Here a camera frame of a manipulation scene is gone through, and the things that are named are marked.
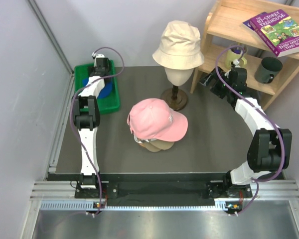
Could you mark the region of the green plastic bin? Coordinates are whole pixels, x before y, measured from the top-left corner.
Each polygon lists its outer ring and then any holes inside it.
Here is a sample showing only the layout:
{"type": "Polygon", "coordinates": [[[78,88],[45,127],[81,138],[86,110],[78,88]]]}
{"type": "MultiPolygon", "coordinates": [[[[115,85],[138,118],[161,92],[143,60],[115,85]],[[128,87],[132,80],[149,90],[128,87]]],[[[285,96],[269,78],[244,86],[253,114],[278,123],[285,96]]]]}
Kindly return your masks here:
{"type": "MultiPolygon", "coordinates": [[[[74,68],[74,89],[84,87],[88,83],[88,67],[93,66],[93,63],[77,65],[74,68]]],[[[118,91],[118,84],[116,77],[113,77],[113,88],[111,93],[103,98],[97,99],[99,111],[101,115],[110,114],[119,110],[121,102],[118,91]]]]}

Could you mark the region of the light green mug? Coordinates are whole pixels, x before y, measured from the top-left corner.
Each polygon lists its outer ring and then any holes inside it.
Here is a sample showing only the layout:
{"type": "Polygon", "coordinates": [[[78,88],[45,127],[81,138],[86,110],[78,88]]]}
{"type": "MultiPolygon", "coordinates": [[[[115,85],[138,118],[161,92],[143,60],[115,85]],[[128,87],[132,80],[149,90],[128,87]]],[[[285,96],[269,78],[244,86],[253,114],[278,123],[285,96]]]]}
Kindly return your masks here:
{"type": "Polygon", "coordinates": [[[225,58],[225,67],[226,67],[226,69],[231,69],[231,62],[235,59],[238,59],[240,61],[240,66],[241,67],[246,66],[247,65],[247,59],[245,57],[242,57],[240,59],[242,54],[235,54],[234,52],[231,51],[231,49],[228,50],[227,54],[226,54],[226,58],[225,58]]]}

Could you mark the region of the dark grey mug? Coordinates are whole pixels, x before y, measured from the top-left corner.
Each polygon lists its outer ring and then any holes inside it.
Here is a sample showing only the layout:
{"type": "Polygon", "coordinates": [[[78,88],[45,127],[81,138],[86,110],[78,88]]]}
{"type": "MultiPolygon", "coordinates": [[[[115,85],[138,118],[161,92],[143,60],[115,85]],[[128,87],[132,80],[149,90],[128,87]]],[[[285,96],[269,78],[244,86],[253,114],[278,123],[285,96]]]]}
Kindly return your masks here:
{"type": "Polygon", "coordinates": [[[254,77],[260,83],[270,84],[282,68],[283,64],[279,59],[265,57],[261,60],[254,77]]]}

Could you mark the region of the pink white baseball cap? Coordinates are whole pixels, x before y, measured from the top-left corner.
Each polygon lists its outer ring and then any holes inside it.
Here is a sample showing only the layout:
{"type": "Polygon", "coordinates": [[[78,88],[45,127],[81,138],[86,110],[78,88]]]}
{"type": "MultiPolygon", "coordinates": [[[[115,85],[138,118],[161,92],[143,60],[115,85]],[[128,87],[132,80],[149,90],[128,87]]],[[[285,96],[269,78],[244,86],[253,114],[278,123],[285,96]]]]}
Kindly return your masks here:
{"type": "Polygon", "coordinates": [[[148,98],[135,104],[127,117],[131,134],[141,140],[176,142],[188,130],[185,115],[174,111],[158,98],[148,98]]]}

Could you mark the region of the black cap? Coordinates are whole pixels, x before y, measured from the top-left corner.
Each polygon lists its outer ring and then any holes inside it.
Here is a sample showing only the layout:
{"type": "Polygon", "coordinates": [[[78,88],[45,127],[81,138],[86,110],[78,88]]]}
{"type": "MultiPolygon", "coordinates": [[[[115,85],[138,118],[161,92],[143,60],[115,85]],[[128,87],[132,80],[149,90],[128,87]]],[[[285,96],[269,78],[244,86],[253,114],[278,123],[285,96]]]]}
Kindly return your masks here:
{"type": "Polygon", "coordinates": [[[150,143],[150,142],[156,141],[156,139],[155,139],[155,138],[154,138],[154,139],[140,139],[140,138],[135,137],[135,141],[136,141],[136,142],[138,142],[138,141],[143,141],[143,142],[148,142],[148,143],[150,143]]]}

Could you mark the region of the aluminium rail frame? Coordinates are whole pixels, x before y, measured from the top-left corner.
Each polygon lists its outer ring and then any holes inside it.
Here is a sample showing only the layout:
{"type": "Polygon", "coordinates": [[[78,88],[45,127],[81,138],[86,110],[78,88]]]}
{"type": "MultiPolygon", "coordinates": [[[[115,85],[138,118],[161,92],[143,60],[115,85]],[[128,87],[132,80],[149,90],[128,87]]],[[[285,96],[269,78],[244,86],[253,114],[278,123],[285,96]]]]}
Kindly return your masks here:
{"type": "Polygon", "coordinates": [[[213,206],[106,207],[76,199],[69,182],[39,181],[30,196],[23,239],[299,239],[299,189],[294,180],[252,184],[256,199],[239,216],[213,206]]]}

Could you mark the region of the cream mannequin head stand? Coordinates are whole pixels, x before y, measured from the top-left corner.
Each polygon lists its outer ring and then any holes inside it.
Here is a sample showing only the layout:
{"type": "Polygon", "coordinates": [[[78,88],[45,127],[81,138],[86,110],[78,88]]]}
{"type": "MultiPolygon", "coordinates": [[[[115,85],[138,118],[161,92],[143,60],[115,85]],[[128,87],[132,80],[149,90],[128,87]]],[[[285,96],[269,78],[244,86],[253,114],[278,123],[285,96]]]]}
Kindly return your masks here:
{"type": "Polygon", "coordinates": [[[164,69],[168,81],[172,83],[172,88],[165,90],[160,98],[174,111],[180,111],[187,105],[188,97],[186,92],[179,87],[188,81],[194,69],[179,70],[167,67],[164,69]]]}

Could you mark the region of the blue item in bin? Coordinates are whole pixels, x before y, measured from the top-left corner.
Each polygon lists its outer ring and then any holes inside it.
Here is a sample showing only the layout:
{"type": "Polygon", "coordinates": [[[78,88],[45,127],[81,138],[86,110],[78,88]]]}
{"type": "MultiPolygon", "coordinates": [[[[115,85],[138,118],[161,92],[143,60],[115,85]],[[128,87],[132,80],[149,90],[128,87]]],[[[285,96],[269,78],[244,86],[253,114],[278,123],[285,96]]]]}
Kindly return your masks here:
{"type": "Polygon", "coordinates": [[[102,90],[99,90],[100,84],[94,83],[92,86],[85,88],[79,95],[80,96],[90,96],[90,95],[96,96],[96,93],[99,93],[97,96],[97,99],[103,99],[103,98],[107,97],[112,91],[113,78],[105,79],[104,84],[105,84],[104,88],[102,90]]]}

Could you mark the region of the purple treehouse book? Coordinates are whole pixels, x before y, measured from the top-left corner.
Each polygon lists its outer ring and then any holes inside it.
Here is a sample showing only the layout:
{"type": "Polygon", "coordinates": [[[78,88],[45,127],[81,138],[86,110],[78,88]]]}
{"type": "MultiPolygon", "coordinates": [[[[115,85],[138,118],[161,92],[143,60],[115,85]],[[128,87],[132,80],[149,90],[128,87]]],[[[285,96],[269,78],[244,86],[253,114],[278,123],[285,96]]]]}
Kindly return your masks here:
{"type": "Polygon", "coordinates": [[[255,16],[250,25],[277,57],[299,53],[299,24],[284,10],[255,16]]]}

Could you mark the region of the pens in mug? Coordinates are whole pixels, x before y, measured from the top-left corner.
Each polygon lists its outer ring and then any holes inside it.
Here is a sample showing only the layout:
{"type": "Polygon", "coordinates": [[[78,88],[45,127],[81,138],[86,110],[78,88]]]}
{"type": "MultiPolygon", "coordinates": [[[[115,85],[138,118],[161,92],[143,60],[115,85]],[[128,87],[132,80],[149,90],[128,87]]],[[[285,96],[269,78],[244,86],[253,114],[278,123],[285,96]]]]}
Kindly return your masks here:
{"type": "Polygon", "coordinates": [[[241,47],[234,47],[231,49],[235,54],[246,54],[248,52],[248,48],[245,44],[236,43],[236,45],[240,45],[241,47]]]}

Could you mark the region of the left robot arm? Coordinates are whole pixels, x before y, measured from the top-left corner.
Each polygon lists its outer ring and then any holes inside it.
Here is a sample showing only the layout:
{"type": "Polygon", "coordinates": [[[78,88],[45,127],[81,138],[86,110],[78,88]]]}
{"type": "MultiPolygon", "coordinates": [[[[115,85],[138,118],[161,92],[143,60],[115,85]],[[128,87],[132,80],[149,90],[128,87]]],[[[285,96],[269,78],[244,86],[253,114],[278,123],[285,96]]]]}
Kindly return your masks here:
{"type": "Polygon", "coordinates": [[[99,180],[96,136],[100,125],[100,110],[97,98],[106,87],[107,77],[111,74],[111,61],[103,54],[95,54],[94,63],[87,67],[89,76],[86,83],[75,80],[75,93],[72,105],[73,127],[79,136],[82,165],[77,179],[75,198],[98,198],[103,192],[99,180]]]}

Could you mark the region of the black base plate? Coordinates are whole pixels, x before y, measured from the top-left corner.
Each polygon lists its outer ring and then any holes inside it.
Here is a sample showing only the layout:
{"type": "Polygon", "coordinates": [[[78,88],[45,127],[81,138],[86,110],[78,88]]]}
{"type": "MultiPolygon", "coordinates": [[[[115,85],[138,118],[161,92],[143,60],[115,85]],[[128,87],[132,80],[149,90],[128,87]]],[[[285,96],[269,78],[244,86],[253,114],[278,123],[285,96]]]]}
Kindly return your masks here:
{"type": "Polygon", "coordinates": [[[76,199],[105,199],[107,206],[212,206],[217,198],[238,205],[253,196],[251,185],[235,186],[229,173],[49,173],[47,181],[76,183],[76,199]]]}

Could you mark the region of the cream bucket hat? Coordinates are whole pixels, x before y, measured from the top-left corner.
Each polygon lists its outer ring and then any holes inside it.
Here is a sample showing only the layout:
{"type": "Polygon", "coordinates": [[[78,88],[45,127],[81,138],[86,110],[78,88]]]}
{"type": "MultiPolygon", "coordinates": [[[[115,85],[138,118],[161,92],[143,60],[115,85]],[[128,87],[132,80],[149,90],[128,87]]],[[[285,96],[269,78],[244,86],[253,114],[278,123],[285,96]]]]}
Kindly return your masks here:
{"type": "Polygon", "coordinates": [[[167,24],[159,47],[152,57],[156,63],[166,68],[193,69],[204,63],[200,44],[201,34],[197,27],[185,21],[174,20],[167,24]]]}

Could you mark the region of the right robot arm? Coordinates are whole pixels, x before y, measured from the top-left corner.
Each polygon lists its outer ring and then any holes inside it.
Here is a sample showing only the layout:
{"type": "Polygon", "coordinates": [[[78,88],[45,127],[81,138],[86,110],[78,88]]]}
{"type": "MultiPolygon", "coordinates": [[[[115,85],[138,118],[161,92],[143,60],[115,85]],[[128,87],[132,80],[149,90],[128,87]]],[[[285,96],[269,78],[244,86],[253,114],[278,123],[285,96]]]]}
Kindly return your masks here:
{"type": "Polygon", "coordinates": [[[240,67],[228,72],[217,67],[200,80],[213,94],[227,99],[253,136],[247,160],[223,177],[222,190],[228,197],[236,196],[253,179],[286,169],[290,163],[291,131],[272,126],[257,99],[247,91],[246,81],[247,70],[240,67]]]}

